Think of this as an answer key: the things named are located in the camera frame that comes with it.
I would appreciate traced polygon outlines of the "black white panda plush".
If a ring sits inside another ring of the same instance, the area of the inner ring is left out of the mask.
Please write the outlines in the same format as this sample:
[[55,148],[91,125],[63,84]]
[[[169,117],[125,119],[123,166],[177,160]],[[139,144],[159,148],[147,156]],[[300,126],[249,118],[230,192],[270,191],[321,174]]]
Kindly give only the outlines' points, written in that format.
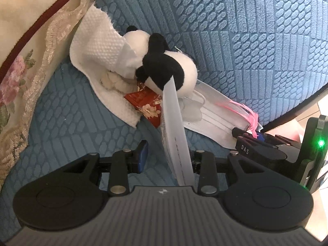
[[135,26],[128,26],[123,37],[142,59],[135,72],[138,82],[161,95],[166,83],[174,78],[177,96],[191,95],[198,72],[190,56],[181,51],[171,51],[163,35],[148,34]]

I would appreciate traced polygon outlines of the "red floral packet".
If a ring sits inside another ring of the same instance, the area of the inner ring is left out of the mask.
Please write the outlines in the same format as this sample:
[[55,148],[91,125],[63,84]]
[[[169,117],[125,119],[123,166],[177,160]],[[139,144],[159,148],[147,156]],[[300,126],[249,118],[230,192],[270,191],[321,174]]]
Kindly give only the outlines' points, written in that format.
[[137,91],[128,93],[124,98],[134,106],[135,110],[142,115],[155,127],[161,124],[161,102],[162,97],[146,87],[143,83],[137,83]]

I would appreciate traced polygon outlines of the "floral beige cushion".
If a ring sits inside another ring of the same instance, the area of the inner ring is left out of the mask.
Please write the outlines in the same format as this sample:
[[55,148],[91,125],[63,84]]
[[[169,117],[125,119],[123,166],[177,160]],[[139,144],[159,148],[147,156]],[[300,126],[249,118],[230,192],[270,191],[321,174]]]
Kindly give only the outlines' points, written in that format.
[[41,92],[95,0],[1,0],[1,181],[27,147]]

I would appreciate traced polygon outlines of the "white paper towel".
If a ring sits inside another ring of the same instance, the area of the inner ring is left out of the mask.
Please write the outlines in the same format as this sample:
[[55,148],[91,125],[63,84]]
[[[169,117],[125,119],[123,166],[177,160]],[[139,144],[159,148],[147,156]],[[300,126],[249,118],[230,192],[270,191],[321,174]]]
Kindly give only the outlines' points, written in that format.
[[141,115],[124,96],[137,91],[135,70],[141,59],[115,30],[107,13],[95,6],[88,9],[73,36],[69,56],[104,106],[136,127]]

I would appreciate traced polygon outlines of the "white face mask stack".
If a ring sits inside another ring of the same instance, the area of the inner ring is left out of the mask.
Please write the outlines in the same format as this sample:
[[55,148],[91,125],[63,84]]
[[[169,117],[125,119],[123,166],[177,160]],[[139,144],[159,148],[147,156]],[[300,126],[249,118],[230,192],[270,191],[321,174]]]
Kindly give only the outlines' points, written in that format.
[[262,129],[259,115],[248,106],[237,103],[202,81],[188,97],[179,99],[184,127],[208,137],[220,146],[234,149],[234,128],[257,136]]

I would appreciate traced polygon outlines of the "white plastic sachet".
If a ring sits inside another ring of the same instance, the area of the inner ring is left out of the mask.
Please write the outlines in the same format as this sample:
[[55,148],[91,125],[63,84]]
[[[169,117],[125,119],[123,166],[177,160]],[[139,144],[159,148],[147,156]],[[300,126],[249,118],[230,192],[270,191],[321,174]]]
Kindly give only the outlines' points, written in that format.
[[179,186],[195,187],[190,151],[173,78],[164,86],[161,108],[162,144],[171,172]]

